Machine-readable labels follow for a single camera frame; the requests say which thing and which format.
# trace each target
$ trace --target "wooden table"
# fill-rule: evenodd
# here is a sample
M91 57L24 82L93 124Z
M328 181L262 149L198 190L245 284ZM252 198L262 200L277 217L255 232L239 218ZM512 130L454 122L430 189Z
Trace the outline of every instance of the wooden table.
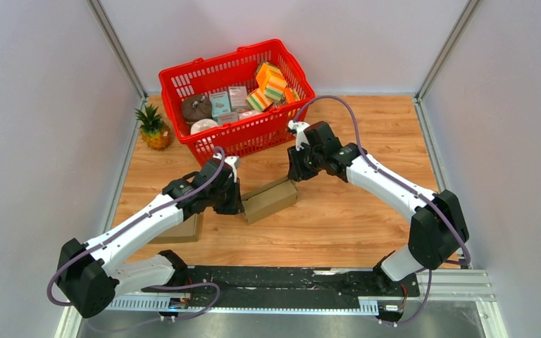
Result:
M436 191L426 147L408 96L346 96L354 109L363 147L401 176ZM150 102L164 114L160 96ZM306 121L328 122L343 144L355 142L352 121L337 101L313 104ZM238 170L242 193L287 174L287 147L246 156ZM146 206L171 180L199 170L189 149L175 140L154 151L138 139L120 197L114 225ZM372 194L325 173L297 184L298 202L253 225L242 216L204 213L200 240L149 244L130 261L172 249L189 265L372 267L407 243L409 225Z

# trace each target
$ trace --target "gray wall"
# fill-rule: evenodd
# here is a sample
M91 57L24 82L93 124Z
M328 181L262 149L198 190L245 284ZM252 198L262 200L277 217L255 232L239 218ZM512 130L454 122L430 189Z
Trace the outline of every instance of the gray wall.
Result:
M53 336L46 284L102 229L137 103L85 1L0 0L0 337Z
M541 1L483 1L425 100L475 265L512 337L541 337Z
M415 92L466 0L102 0L149 92L158 73L281 39L318 93Z

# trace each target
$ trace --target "red plastic shopping basket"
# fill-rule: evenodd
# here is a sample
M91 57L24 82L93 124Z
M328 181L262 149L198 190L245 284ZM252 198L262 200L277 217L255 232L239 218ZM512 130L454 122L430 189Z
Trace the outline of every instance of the red plastic shopping basket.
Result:
M181 114L181 103L193 94L210 95L227 90L229 86L246 86L248 92L256 89L254 72L261 61L270 61L279 67L297 91L300 101L279 108L269 108L265 113L223 126L189 134L189 127ZM212 157L213 148L221 146L226 154L246 156L256 151L282 144L293 138L287 131L287 122L315 94L306 81L293 55L278 39L242 46L236 52L165 69L158 74L163 86L163 105L180 143L188 146L200 165ZM299 120L306 117L306 111Z

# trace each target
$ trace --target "cable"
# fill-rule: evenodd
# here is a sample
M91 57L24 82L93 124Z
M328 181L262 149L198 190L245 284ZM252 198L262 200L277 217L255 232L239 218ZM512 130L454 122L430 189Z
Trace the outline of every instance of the cable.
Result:
M71 306L72 305L71 302L59 301L58 299L55 299L55 297L53 296L53 286L55 285L57 279L59 278L59 276L61 276L61 273L63 273L63 271L65 271L65 270L67 270L72 264L74 264L75 262L77 262L80 259L84 258L85 256L90 255L91 253L95 252L96 250L98 250L98 249L100 249L102 247L105 247L107 244L114 241L116 238L118 238L119 236L121 236L122 234L127 232L129 229L134 227L136 224L140 223L143 219L149 217L149 215L151 215L152 213L155 213L155 212L157 212L157 211L159 211L161 209L167 208L167 207L172 206L174 204L177 204L177 203L179 203L179 202L181 202L181 201L183 201L185 199L188 199L188 198L194 196L195 194L198 194L199 192L201 192L207 186L209 186L218 177L220 171L223 169L223 165L225 164L225 150L223 150L223 148L221 148L219 146L215 146L214 151L215 151L215 153L220 154L220 164L219 164L218 168L216 168L216 171L214 172L214 174L205 183L203 183L203 185L201 185L200 187L197 187L196 189L192 190L191 192L187 193L186 195L180 196L180 197L178 197L178 198L176 198L176 199L174 199L174 200L172 200L170 202L167 202L165 204L161 204L160 206L157 206L156 208L152 208L147 213L144 213L144 214L140 215L140 217L138 217L135 220L133 220L132 222L128 223L125 227L123 227L121 230L119 230L118 232L116 232L115 234L110 236L108 239L103 241L101 244L97 244L97 245L93 246L92 248L87 249L86 251L83 251L82 253L80 253L76 257L70 259L67 263L63 264L63 266L61 266L55 272L53 277L51 277L51 279L49 280L49 283L48 283L48 285L46 287L46 297L51 301L51 303L53 303L55 305L58 305L58 306Z
M364 150L362 148L362 145L361 145L361 140L360 140L360 131L359 131L359 128L358 128L358 121L356 119L356 116L354 114L354 111L352 110L352 108L349 106L349 104L347 104L347 102L344 100L344 99L341 99L340 97L338 96L334 96L334 95L320 95L320 96L317 96L315 98L313 98L312 100L306 102L306 104L304 104L300 109L299 111L297 112L297 114L295 115L295 117L293 118L293 122L296 122L297 119L299 118L299 116L301 115L301 113L304 112L304 110L306 110L306 108L308 108L308 106L310 106L313 102L316 102L317 100L320 100L320 99L334 99L334 100L337 100L339 102L341 102L345 108L347 108L347 111L349 111L349 114L350 116L352 117L352 122L354 124L354 130L356 132L356 143L357 143L357 146L358 146L358 150L360 151L360 154L365 154L364 153ZM403 189L407 190L408 192L412 193L414 196L417 196L419 199L421 199L422 201L424 201L429 207L431 207L436 213L437 215L439 216L439 218L443 221L443 223L447 226L447 229L449 229L449 231L451 232L451 234L453 235L453 237L455 238L455 240L457 241L457 244L459 244L459 247L461 247L461 250L464 252L464 256L466 258L466 262L463 263L463 265L469 265L470 262L471 262L471 256L470 256L470 251L468 250L466 244L464 243L464 241L461 239L461 237L459 236L459 234L457 233L457 231L455 231L455 228L453 227L453 224L451 224L451 222L449 222L449 220L447 219L447 217L445 217L444 213L436 206L436 204L434 204L429 198L427 198L426 196L420 194L417 190L415 190L413 187L410 187L408 186L406 183L402 182L401 180L397 179L396 177L394 177L393 175L387 173L386 171L384 171L382 168L379 168L376 164L372 163L372 161L370 161L370 159L367 157L367 156L362 156L362 158L365 160L365 162L368 164L368 166L370 166L372 169L374 169L376 172L380 173L381 175L385 176L386 178L388 178L389 180L391 180L392 182L396 183L397 185L399 185L400 187L402 187ZM418 311L416 311L416 313L414 313L413 316L411 316L408 320L404 320L403 322L398 322L398 323L392 323L392 322L386 322L387 324L391 324L392 326L396 327L398 325L405 325L405 324L409 324L411 322L413 322L420 313L422 313L422 311L424 310L424 307L426 306L426 302L428 301L428 295L430 294L430 286L432 284L432 281L433 281L433 272L432 270L429 270L428 271L428 285L426 286L426 293L424 295L424 300L422 301L422 304L420 305L420 308L418 309Z
M184 286L181 286L181 287L164 287L164 286L161 286L161 285L151 287L153 289L165 290L165 291L186 290L186 289L193 289L195 287L214 287L216 289L214 299L207 306L205 306L203 309L201 309L198 312L195 312L195 313L192 313L192 314L189 314L189 315L186 315L186 316L182 316L182 317L164 317L164 319L166 319L166 320L188 320L188 319L196 318L199 315L205 314L205 312L210 310L214 306L214 304L218 301L218 298L220 297L220 288L218 287L217 284L212 283L212 282L196 283L196 284L184 285ZM124 328L121 328L121 329L112 329L112 330L104 330L104 329L99 329L97 327L94 327L94 326L92 326L92 324L90 324L90 321L86 321L86 326L88 326L88 328L91 329L92 331L95 331L95 332L98 332L98 333L111 334L111 333L119 333L119 332L130 331L130 330L133 330L133 329L135 329L137 327L148 325L148 324L154 323L154 322L158 322L160 320L161 320L161 318L147 319L147 320L145 320L143 322L140 322L140 323L137 323L135 325L124 327Z

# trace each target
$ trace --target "purple cable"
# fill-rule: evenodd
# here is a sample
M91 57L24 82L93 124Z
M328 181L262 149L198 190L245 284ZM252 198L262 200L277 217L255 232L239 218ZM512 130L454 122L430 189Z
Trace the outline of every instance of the purple cable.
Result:
M186 316L182 316L182 317L175 317L176 320L187 320L187 319L196 318L199 315L205 314L208 310L210 310L214 306L214 304L218 301L218 298L220 297L220 288L218 287L217 284L212 283L212 282L205 282L205 283L196 283L196 284L184 285L182 287L164 287L164 286L159 285L159 286L153 286L151 288L159 289L159 290L165 290L165 291L179 291L179 290L185 290L185 289L193 289L195 287L214 287L216 289L216 294L215 294L215 298L207 306L205 306L203 309L201 309L200 311L189 314L189 315L186 315ZM172 319L172 317L165 317L165 319L170 320L170 319ZM129 326L129 327L124 327L122 329L112 329L112 330L103 330L103 329L96 328L96 327L92 326L92 324L90 324L90 321L86 321L86 326L88 326L88 328L91 329L92 331L95 331L95 332L98 332L98 333L109 333L110 334L110 333L119 333L119 332L125 332L125 331L129 331L129 330L133 330L133 329L135 329L137 327L148 325L148 324L154 323L154 322L158 322L160 320L161 320L160 318L152 318L152 319L145 320L143 322L137 323L137 324Z
M134 227L136 224L140 223L143 219L148 218L149 215L151 215L152 213L155 213L155 212L157 212L157 211L159 211L161 209L167 208L168 206L172 206L173 204L177 204L177 203L179 203L179 202L181 202L181 201L183 201L185 199L188 199L188 198L194 196L195 194L198 194L199 192L201 192L207 186L209 186L218 177L218 174L223 169L223 164L225 164L225 150L223 150L223 148L221 148L219 146L215 146L214 151L218 152L220 154L220 165L218 166L218 168L216 168L216 171L214 172L214 174L203 185L201 185L200 187L197 187L196 189L192 190L191 192L189 192L188 194L186 194L184 196L180 196L180 197L178 197L178 198L176 198L176 199L174 199L174 200L172 200L170 202L167 202L165 204L161 204L160 206L157 206L156 208L152 208L150 211L148 211L148 213L143 213L142 215L140 215L140 217L136 218L135 220L133 220L132 222L127 224L125 227L123 227L121 230L119 230L118 232L113 234L111 237L109 237L108 239L103 241L102 244L97 244L97 245L93 246L92 248L90 248L90 249L88 249L86 251L83 251L82 253L80 253L76 257L70 259L67 263L63 264L63 266L61 266L57 270L57 272L55 272L53 277L51 277L51 279L49 280L48 285L46 286L46 297L51 301L51 303L53 303L55 305L58 305L58 306L71 306L72 305L71 302L59 301L59 300L55 299L55 297L53 296L53 286L55 285L55 282L57 281L59 276L61 276L61 273L63 273L63 271L65 271L65 270L67 270L72 264L74 264L75 262L77 262L80 259L84 258L85 256L90 255L91 253L95 252L96 250L106 246L107 244L111 243L116 238L118 238L119 236L121 236L122 234L127 232L129 229Z
M334 95L321 95L321 96L317 96L315 97L314 99L306 102L306 104L304 104L304 106L302 106L299 111L297 112L297 114L295 115L294 119L293 119L293 122L296 122L297 119L299 118L299 116L301 115L302 112L304 112L304 110L306 108L308 108L308 106L310 106L313 102L319 100L319 99L334 99L334 100L337 100L339 102L341 102L345 108L347 108L347 111L349 111L349 114L350 116L352 117L352 122L354 123L354 130L356 132L356 143L357 143L357 146L358 146L358 150L360 151L360 154L364 154L364 150L362 148L362 145L361 145L361 140L360 140L360 131L359 131L359 128L358 128L358 121L356 119L356 116L354 115L354 111L352 110L352 108L349 106L349 104L347 104L347 102L344 100L344 99L341 99L340 97L338 96L334 96ZM464 241L461 239L461 237L459 236L459 234L457 233L457 231L455 231L455 228L453 227L453 224L451 224L451 222L449 222L449 220L447 219L447 217L445 217L444 213L436 206L436 204L434 204L429 198L427 198L426 196L422 195L422 194L419 194L417 190L415 190L413 187L410 187L408 186L407 184L405 184L404 182L402 182L401 180L397 179L396 177L394 177L393 175L387 173L386 171L384 171L383 169L377 167L376 164L372 163L370 161L370 159L367 157L367 156L362 156L362 158L365 160L365 162L367 162L367 164L374 170L376 170L378 173L380 173L381 175L385 176L386 178L388 178L389 180L395 182L397 185L399 185L400 187L402 187L403 189L407 190L408 192L414 194L415 196L417 196L419 199L421 199L422 201L424 201L429 207L431 207L436 213L437 215L439 216L439 218L443 221L443 223L447 226L447 229L449 229L449 231L451 232L451 234L453 235L453 237L455 238L455 240L457 241L457 244L459 244L459 247L461 247L461 250L464 252L464 256L466 258L466 262L463 263L463 265L469 265L470 262L471 262L471 256L470 256L470 251L468 250L466 244L464 243ZM418 311L416 311L416 313L414 313L413 316L411 316L411 318L409 318L408 320L405 320L403 322L400 322L400 323L397 323L397 325L405 325L405 324L409 324L411 322L413 322L420 313L422 313L422 311L424 310L424 307L426 306L426 302L428 301L428 295L430 293L430 286L432 284L432 281L433 281L433 272L431 270L428 271L428 285L426 286L426 293L424 295L424 300L422 301L422 304L420 305L420 308L418 309Z

